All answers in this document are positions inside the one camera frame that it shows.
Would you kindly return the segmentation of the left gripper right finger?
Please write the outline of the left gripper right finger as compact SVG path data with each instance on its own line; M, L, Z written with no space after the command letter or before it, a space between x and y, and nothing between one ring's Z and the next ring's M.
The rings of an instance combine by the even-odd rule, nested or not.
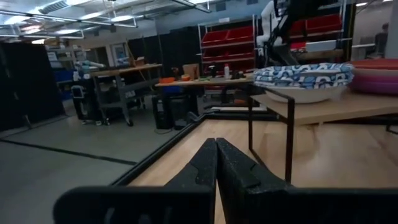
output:
M224 138L218 145L217 180L226 223L285 223L284 202L290 187L267 167Z

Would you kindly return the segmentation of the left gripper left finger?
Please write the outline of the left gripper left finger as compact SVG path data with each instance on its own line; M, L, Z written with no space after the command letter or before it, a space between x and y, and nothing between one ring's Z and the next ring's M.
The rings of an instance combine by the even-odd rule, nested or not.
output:
M217 143L208 138L185 167L168 181L166 187L215 187L217 170Z

